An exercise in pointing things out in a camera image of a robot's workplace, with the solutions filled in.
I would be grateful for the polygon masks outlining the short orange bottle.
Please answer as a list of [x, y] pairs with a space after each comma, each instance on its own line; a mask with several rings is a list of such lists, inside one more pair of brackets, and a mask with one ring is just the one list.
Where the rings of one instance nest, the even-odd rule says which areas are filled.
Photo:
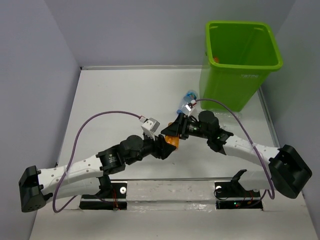
[[165, 139], [166, 143], [174, 146], [175, 150], [177, 151], [179, 148], [179, 144], [180, 144], [180, 138], [178, 136], [176, 136], [174, 131], [169, 128], [169, 130], [166, 130], [163, 135], [164, 135], [164, 139]]

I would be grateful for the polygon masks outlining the blue cap water bottle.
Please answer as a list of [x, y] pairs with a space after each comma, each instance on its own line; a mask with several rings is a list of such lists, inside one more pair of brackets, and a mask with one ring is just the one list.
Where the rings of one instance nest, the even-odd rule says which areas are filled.
[[182, 98], [182, 100], [180, 101], [180, 104], [178, 106], [178, 109], [176, 111], [177, 114], [184, 114], [182, 112], [182, 107], [187, 104], [190, 103], [191, 101], [195, 101], [198, 98], [198, 94], [195, 90], [189, 90]]

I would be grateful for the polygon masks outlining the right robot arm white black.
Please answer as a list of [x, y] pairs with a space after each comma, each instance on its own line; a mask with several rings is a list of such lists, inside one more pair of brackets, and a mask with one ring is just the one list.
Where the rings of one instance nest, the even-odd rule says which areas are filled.
[[230, 190], [235, 196], [251, 190], [277, 190], [283, 196], [295, 199], [313, 174], [294, 147], [251, 143], [222, 129], [218, 118], [208, 110], [200, 112], [197, 118], [180, 113], [161, 134], [181, 140], [190, 136], [203, 138], [216, 153], [261, 166], [261, 172], [242, 169], [233, 176]]

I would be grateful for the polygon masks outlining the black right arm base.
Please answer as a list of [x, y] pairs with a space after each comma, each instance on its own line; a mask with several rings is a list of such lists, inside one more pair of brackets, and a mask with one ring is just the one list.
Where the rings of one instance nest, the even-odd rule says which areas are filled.
[[259, 191], [245, 190], [240, 179], [247, 170], [242, 169], [235, 174], [230, 181], [218, 181], [214, 183], [215, 206], [218, 210], [263, 210], [261, 194]]

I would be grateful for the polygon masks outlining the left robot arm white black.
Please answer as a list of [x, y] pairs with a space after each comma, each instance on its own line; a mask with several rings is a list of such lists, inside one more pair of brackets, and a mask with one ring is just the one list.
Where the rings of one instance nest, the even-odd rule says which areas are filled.
[[163, 135], [155, 138], [130, 135], [119, 144], [71, 165], [47, 169], [29, 166], [18, 182], [21, 211], [37, 211], [53, 200], [76, 195], [97, 194], [104, 198], [111, 191], [110, 175], [149, 155], [164, 160], [176, 148]]

